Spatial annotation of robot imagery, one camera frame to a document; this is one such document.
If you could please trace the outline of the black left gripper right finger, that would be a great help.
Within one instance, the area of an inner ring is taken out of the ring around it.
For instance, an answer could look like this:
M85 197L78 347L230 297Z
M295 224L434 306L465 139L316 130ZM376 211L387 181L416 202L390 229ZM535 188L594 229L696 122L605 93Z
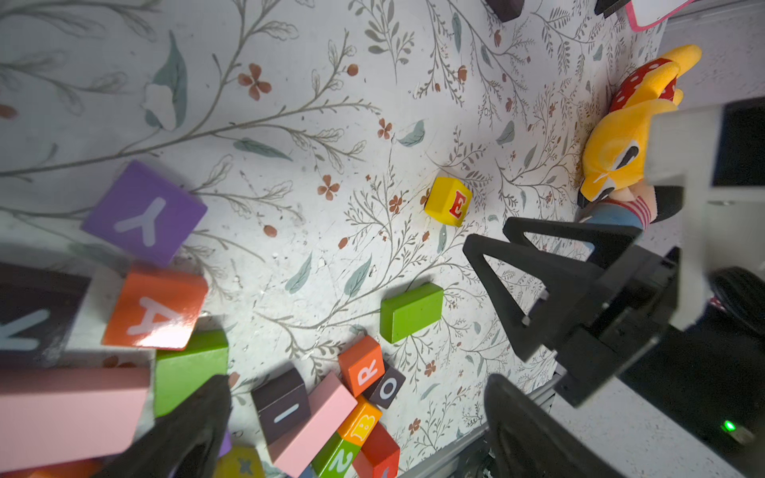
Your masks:
M500 374L488 378L484 408L500 477L621 475Z

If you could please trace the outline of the black P letter block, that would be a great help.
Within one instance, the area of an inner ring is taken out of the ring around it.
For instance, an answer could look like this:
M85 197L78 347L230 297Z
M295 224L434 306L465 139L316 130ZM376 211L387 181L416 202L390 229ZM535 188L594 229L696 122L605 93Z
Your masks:
M486 0L486 5L501 23L518 18L524 8L524 0Z

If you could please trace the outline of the orange A letter block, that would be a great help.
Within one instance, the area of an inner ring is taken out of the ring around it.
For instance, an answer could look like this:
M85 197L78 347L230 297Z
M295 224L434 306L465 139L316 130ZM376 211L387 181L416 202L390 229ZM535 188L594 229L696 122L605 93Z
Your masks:
M202 276L133 264L102 344L170 351L185 349L208 290Z

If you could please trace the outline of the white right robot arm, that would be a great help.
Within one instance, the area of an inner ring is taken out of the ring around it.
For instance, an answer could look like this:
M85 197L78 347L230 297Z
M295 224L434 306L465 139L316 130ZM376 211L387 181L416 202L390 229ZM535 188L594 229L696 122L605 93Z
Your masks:
M621 225L512 217L463 252L515 354L581 406L616 378L739 473L764 473L764 102L661 114L645 175L683 188L661 256Z

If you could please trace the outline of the orange R letter block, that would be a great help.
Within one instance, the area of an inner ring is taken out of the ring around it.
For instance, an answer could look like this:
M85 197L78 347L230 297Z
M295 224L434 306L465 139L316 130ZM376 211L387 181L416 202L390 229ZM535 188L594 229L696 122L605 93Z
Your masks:
M384 356L381 345L366 336L339 356L339 365L345 384L357 398L384 375Z

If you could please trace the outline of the purple Y letter block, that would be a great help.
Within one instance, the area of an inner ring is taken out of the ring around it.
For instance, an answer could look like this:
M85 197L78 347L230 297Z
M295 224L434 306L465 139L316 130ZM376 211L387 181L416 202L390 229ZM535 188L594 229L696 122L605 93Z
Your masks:
M132 161L81 229L157 266L167 267L207 206L140 161Z

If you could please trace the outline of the yellow E letter block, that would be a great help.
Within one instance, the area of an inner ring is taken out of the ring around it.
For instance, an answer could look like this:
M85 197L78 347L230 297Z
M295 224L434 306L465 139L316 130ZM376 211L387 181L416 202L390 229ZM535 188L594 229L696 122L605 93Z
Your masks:
M468 213L472 192L460 180L452 177L438 177L424 211L437 222L460 227Z

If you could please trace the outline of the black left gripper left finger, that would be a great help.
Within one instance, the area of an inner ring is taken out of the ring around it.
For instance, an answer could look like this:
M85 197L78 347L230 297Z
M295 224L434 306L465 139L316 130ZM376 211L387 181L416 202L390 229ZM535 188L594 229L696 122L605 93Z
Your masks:
M213 476L230 412L228 378L217 374L111 461L107 476Z

